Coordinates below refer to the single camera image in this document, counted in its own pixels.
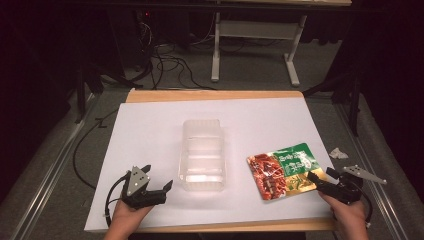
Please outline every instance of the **table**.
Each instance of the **table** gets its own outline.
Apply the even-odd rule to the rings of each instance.
[[[301,5],[325,5],[325,6],[350,6],[350,0],[220,0],[221,2],[254,2],[254,3],[272,3],[272,4],[301,4]],[[285,39],[291,40],[291,48],[288,53],[283,54],[283,59],[289,73],[290,82],[293,87],[300,85],[296,69],[293,64],[293,58],[299,44],[305,27],[306,15],[301,15],[298,22],[295,23],[274,23],[274,22],[253,22],[253,21],[234,21],[221,20],[220,12],[215,14],[215,45],[212,59],[212,81],[219,81],[220,65],[220,38],[226,37],[249,37],[263,39]]]

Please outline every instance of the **snack bag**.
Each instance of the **snack bag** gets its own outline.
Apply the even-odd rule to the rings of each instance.
[[[247,158],[263,200],[293,196],[316,188],[309,171],[326,180],[306,143]]]

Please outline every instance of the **white paper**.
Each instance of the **white paper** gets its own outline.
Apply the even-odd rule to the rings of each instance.
[[[224,131],[227,183],[222,192],[187,192],[178,179],[183,123],[219,119]],[[171,179],[165,204],[141,227],[329,217],[316,191],[263,201],[248,167],[250,155],[305,142],[320,166],[333,167],[303,98],[206,100],[122,104],[105,156],[85,230],[107,229],[104,204],[111,186],[130,170],[151,164],[148,190]],[[122,184],[115,189],[117,198]],[[110,204],[113,212],[114,203]]]
[[[330,157],[334,158],[334,159],[347,159],[347,158],[349,158],[349,156],[346,153],[340,151],[339,148],[335,148],[328,155]]]

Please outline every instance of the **gray carpet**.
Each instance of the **gray carpet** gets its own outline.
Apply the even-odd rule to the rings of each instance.
[[[286,47],[287,42],[269,46],[265,46],[263,41],[256,41],[256,43],[263,44],[263,46],[251,45],[238,52],[223,52],[221,55],[221,78],[220,82],[215,84],[210,82],[211,49],[192,47],[190,51],[184,51],[178,48],[164,47],[160,48],[159,52],[162,53],[161,56],[165,56],[167,53],[184,58],[193,72],[195,81],[216,89],[305,90],[324,79],[339,46],[338,44],[320,46],[316,42],[301,44],[295,57],[295,66],[301,86],[294,89],[289,84],[287,71],[281,61],[281,48]],[[237,49],[238,46],[228,44],[223,48],[231,51]],[[156,80],[160,75],[157,63],[158,61],[155,59],[153,75]],[[164,66],[167,71],[164,72],[158,88],[195,86],[190,82],[190,74],[187,69],[181,74],[183,85],[178,81],[181,65],[174,68],[175,62],[167,61]],[[132,69],[127,69],[127,74],[134,76],[137,73]],[[153,86],[150,78],[141,80],[139,83],[143,83],[146,89]],[[96,123],[95,118],[104,117],[116,109],[120,103],[125,102],[127,88],[110,84],[105,84],[105,87],[106,90],[102,95],[90,100],[93,107],[84,126],[77,126],[74,123],[77,109],[75,98],[71,99],[74,107],[51,131],[8,198],[2,203],[0,207],[0,239],[9,239],[15,233],[19,221],[24,217],[44,176],[48,173],[50,166],[57,161],[58,156],[66,155],[60,152],[62,146],[66,144],[74,129],[78,127],[82,127],[82,129],[72,144],[69,154],[66,155],[57,182],[52,183],[53,191],[46,194],[48,201],[45,202],[45,205],[39,206],[38,213],[40,215],[35,216],[34,225],[23,226],[28,229],[22,239],[102,239],[102,234],[83,231],[94,191],[76,177],[72,168],[72,152],[78,140]],[[422,239],[424,231],[420,224],[424,220],[423,205],[387,147],[366,102],[361,99],[361,112],[358,118],[359,138],[356,138],[352,137],[345,126],[343,111],[341,111],[344,106],[333,105],[328,95],[329,93],[320,93],[307,99],[307,102],[327,150],[331,151],[335,147],[339,147],[350,157],[348,160],[334,160],[335,167],[340,169],[342,166],[352,164],[363,166],[364,159],[365,165],[368,166],[367,160],[369,160],[375,173],[389,182],[389,185],[383,187],[382,192],[380,190],[375,192],[369,184],[364,187],[365,192],[370,196],[378,198],[381,193],[387,194],[383,196],[383,204],[373,203],[374,214],[372,227],[369,230],[371,239]],[[115,116],[112,115],[104,121],[103,125],[107,126],[106,128],[95,128],[81,143],[76,153],[80,174],[93,185],[97,183]],[[391,206],[394,214],[387,214],[386,206]],[[399,226],[395,221],[394,227],[388,227],[388,224],[390,225],[390,222],[396,218],[399,219],[401,225]],[[333,236],[330,232],[308,232],[307,239],[333,239]]]

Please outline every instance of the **clear plastic container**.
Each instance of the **clear plastic container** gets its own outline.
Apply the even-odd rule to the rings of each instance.
[[[179,176],[188,191],[220,191],[225,185],[224,134],[219,120],[183,125]]]

